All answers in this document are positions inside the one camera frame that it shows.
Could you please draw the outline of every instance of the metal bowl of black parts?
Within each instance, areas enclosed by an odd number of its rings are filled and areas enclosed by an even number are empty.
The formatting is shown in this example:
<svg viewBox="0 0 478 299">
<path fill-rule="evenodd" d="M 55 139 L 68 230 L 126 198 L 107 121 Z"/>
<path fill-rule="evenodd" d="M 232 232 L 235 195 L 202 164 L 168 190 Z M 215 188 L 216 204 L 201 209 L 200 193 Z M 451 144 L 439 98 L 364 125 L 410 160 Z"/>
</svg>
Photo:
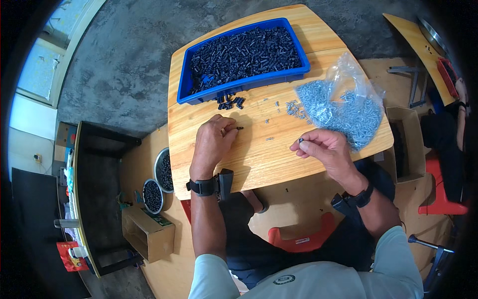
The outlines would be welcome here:
<svg viewBox="0 0 478 299">
<path fill-rule="evenodd" d="M 149 178 L 143 185 L 143 201 L 146 209 L 157 214 L 163 208 L 163 192 L 156 180 Z"/>
<path fill-rule="evenodd" d="M 159 152 L 154 163 L 154 178 L 159 183 L 161 190 L 166 193 L 172 193 L 173 178 L 171 177 L 171 161 L 169 159 L 169 147 Z"/>
</svg>

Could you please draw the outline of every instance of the red packet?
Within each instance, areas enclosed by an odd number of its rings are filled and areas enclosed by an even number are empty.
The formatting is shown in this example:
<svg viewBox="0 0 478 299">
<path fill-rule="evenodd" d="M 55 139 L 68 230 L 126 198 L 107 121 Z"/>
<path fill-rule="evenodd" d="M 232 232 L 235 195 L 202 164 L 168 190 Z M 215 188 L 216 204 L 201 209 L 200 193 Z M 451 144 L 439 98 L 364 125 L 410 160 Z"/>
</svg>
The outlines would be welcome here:
<svg viewBox="0 0 478 299">
<path fill-rule="evenodd" d="M 56 247 L 60 253 L 63 265 L 65 265 L 65 268 L 68 272 L 88 270 L 88 265 L 84 258 L 72 258 L 68 253 L 68 249 L 78 247 L 77 241 L 56 242 Z"/>
</svg>

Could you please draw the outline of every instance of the hand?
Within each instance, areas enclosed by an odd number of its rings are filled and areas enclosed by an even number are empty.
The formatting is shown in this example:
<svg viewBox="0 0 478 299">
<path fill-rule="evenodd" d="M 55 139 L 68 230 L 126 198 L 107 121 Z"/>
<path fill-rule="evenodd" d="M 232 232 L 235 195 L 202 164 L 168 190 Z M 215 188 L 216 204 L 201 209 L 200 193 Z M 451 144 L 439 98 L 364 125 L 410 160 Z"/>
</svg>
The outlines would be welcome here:
<svg viewBox="0 0 478 299">
<path fill-rule="evenodd" d="M 291 151 L 297 151 L 301 158 L 312 156 L 324 164 L 328 175 L 337 181 L 352 196 L 367 189 L 367 179 L 357 171 L 349 153 L 345 136 L 339 132 L 324 129 L 308 131 L 291 145 Z"/>
<path fill-rule="evenodd" d="M 207 180 L 213 176 L 214 168 L 231 149 L 238 130 L 236 120 L 214 115 L 203 123 L 196 134 L 196 145 L 189 175 L 192 181 Z"/>
<path fill-rule="evenodd" d="M 467 103 L 467 87 L 463 78 L 460 78 L 455 83 L 455 89 L 458 92 L 458 96 L 460 97 L 460 101 L 464 104 Z"/>
</svg>

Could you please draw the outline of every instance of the white cloth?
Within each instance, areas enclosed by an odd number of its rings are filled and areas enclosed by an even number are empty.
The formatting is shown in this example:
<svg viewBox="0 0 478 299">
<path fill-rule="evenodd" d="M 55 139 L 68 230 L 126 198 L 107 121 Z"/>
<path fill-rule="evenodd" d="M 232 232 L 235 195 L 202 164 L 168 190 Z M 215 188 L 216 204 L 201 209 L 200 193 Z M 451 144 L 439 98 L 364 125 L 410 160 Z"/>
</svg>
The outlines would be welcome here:
<svg viewBox="0 0 478 299">
<path fill-rule="evenodd" d="M 423 284 L 400 226 L 377 243 L 373 272 L 357 272 L 334 262 L 313 262 L 270 275 L 242 297 L 228 266 L 216 255 L 196 259 L 190 299 L 255 298 L 423 298 Z"/>
</svg>

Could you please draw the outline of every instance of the blue plastic tray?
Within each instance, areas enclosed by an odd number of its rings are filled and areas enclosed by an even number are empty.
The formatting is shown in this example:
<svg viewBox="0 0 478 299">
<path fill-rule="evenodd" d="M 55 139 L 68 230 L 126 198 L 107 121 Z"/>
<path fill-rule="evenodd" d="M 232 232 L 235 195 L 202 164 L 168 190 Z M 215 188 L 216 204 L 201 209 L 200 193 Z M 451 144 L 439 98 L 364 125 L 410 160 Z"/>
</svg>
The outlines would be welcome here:
<svg viewBox="0 0 478 299">
<path fill-rule="evenodd" d="M 221 84 L 216 87 L 209 88 L 192 95 L 188 95 L 189 90 L 193 87 L 193 81 L 191 79 L 191 70 L 189 69 L 189 64 L 191 62 L 191 58 L 193 54 L 202 45 L 204 45 L 205 43 L 217 37 L 233 35 L 236 33 L 242 33 L 247 30 L 254 29 L 256 27 L 259 27 L 261 29 L 267 29 L 267 28 L 274 28 L 278 26 L 285 27 L 286 30 L 291 35 L 294 46 L 297 49 L 299 59 L 302 63 L 302 67 L 296 67 L 296 68 L 286 69 L 286 70 L 277 71 L 277 72 L 269 72 L 266 74 L 255 75 L 248 78 L 243 78 L 243 79 L 231 81 L 229 83 Z M 277 18 L 277 19 L 257 22 L 254 24 L 229 30 L 227 32 L 213 36 L 209 39 L 206 39 L 205 41 L 202 41 L 194 46 L 189 47 L 186 50 L 184 55 L 183 69 L 181 71 L 181 78 L 179 80 L 177 102 L 180 104 L 188 103 L 191 105 L 196 105 L 196 104 L 200 104 L 202 102 L 212 100 L 218 97 L 222 97 L 234 92 L 240 92 L 243 90 L 248 90 L 248 89 L 270 85 L 270 84 L 300 80 L 300 79 L 303 79 L 304 74 L 308 73 L 309 71 L 310 71 L 309 60 L 307 59 L 304 49 L 300 45 L 300 42 L 297 39 L 297 36 L 295 36 L 292 26 L 289 24 L 289 21 L 286 18 Z"/>
</svg>

